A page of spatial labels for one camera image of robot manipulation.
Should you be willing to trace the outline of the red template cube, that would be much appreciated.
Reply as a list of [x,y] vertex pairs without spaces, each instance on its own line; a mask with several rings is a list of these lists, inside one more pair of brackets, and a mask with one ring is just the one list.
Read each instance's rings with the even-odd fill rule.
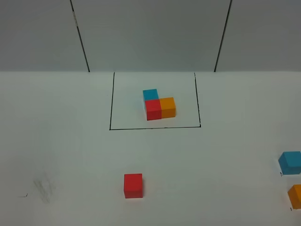
[[146,118],[148,121],[162,118],[162,109],[159,99],[146,100],[145,102]]

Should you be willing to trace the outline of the orange template cube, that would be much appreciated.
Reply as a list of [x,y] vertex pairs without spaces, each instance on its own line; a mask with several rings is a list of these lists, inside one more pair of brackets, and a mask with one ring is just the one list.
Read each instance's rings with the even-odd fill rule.
[[172,118],[176,116],[176,106],[173,97],[161,98],[159,101],[162,118]]

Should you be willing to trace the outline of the blue template cube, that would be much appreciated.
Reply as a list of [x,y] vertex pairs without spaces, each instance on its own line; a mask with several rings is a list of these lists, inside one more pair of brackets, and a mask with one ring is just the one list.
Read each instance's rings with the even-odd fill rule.
[[157,89],[143,90],[143,101],[144,103],[149,100],[159,99]]

